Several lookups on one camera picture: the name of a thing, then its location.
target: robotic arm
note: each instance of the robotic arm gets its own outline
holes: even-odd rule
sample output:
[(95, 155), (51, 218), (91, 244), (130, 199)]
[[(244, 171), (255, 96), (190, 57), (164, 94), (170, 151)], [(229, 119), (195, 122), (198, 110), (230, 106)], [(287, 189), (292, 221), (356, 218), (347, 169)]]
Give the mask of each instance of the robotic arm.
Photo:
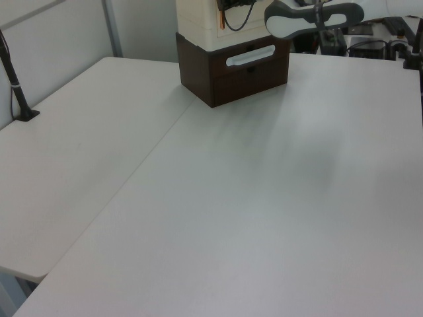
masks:
[(267, 7), (264, 21), (271, 35), (289, 39), (375, 18), (417, 13), (423, 13), (421, 0), (333, 0), (307, 7), (301, 7), (295, 0), (275, 0)]

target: white container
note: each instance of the white container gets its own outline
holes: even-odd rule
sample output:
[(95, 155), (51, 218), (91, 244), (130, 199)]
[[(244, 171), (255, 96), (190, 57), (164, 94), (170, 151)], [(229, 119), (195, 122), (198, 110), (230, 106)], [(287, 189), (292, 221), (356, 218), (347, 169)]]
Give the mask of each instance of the white container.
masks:
[[(264, 25), (264, 10), (272, 1), (255, 3), (244, 28), (234, 32), (227, 26), (221, 29), (216, 0), (176, 0), (179, 34), (207, 52), (269, 36)], [(249, 9), (249, 6), (230, 8), (225, 12), (228, 23), (233, 28), (240, 27)]]

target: brown wooden drawer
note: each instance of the brown wooden drawer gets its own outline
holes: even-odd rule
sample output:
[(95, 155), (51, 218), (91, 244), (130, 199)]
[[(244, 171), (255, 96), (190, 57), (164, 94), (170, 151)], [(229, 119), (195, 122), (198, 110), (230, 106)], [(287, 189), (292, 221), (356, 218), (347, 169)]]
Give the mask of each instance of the brown wooden drawer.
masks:
[[(290, 41), (271, 36), (206, 52), (176, 33), (181, 83), (210, 107), (250, 96), (288, 80)], [(229, 57), (275, 45), (269, 57), (227, 66)]]
[(288, 59), (288, 56), (273, 59), (214, 79), (214, 104), (220, 106), (285, 84), (288, 79)]
[[(246, 63), (240, 66), (227, 66), (226, 61), (228, 58), (241, 55), (243, 53), (252, 52), (266, 46), (275, 45), (275, 52), (272, 56), (265, 57)], [(218, 50), (210, 54), (210, 74), (211, 77), (218, 77), (230, 73), (239, 71), (240, 69), (246, 69), (255, 65), (259, 65), (264, 62), (273, 61), (276, 59), (283, 58), (289, 55), (290, 42), (285, 40), (279, 40), (271, 36), (255, 40), (253, 42), (247, 42), (223, 50)]]

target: drawer handle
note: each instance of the drawer handle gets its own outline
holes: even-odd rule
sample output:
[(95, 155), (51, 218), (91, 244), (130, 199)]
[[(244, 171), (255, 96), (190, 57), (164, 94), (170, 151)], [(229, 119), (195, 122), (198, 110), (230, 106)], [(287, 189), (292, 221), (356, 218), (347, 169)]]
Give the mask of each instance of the drawer handle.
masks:
[(270, 45), (266, 46), (265, 48), (259, 48), (258, 50), (232, 56), (226, 60), (226, 65), (239, 66), (250, 63), (252, 61), (257, 61), (259, 59), (272, 56), (275, 52), (275, 49), (275, 45)]

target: black cable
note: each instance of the black cable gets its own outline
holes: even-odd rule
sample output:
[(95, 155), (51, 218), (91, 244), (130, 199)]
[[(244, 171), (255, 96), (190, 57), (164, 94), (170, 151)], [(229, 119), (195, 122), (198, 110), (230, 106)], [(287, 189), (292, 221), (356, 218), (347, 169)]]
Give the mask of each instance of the black cable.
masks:
[(349, 48), (346, 49), (346, 51), (349, 53), (352, 48), (357, 48), (359, 46), (363, 46), (363, 45), (370, 44), (370, 43), (385, 43), (385, 47), (388, 44), (388, 42), (383, 41), (383, 40), (365, 41), (365, 42), (360, 42), (360, 43), (351, 45)]
[(232, 27), (229, 25), (229, 23), (227, 22), (225, 11), (223, 11), (223, 12), (222, 12), (222, 13), (223, 13), (223, 18), (225, 19), (225, 23), (226, 23), (227, 27), (228, 27), (230, 30), (234, 31), (234, 32), (238, 32), (238, 31), (240, 31), (240, 30), (241, 30), (241, 29), (245, 26), (245, 24), (248, 22), (248, 20), (249, 20), (249, 18), (250, 18), (251, 11), (252, 11), (252, 7), (254, 6), (254, 4), (255, 4), (255, 2), (253, 2), (253, 3), (251, 4), (250, 11), (249, 11), (249, 13), (247, 14), (247, 17), (246, 17), (246, 19), (245, 19), (245, 21), (244, 21), (243, 25), (241, 25), (241, 27), (240, 27), (240, 28), (232, 28)]
[(11, 86), (11, 116), (12, 116), (12, 120), (15, 120), (15, 116), (13, 115), (13, 88)]
[[(7, 50), (7, 55), (9, 55), (9, 57), (11, 56), (11, 51), (9, 50), (9, 46), (7, 45), (5, 36), (3, 35), (3, 33), (0, 31), (0, 39), (2, 41), (2, 43), (4, 43), (6, 50)], [(13, 87), (11, 86), (11, 116), (12, 116), (12, 120), (15, 120), (15, 116), (13, 115)]]
[(7, 55), (11, 55), (10, 51), (9, 51), (9, 46), (7, 45), (5, 36), (3, 35), (3, 33), (0, 30), (0, 37), (1, 37), (1, 41), (4, 43), (4, 45), (6, 46), (6, 50), (7, 50)]

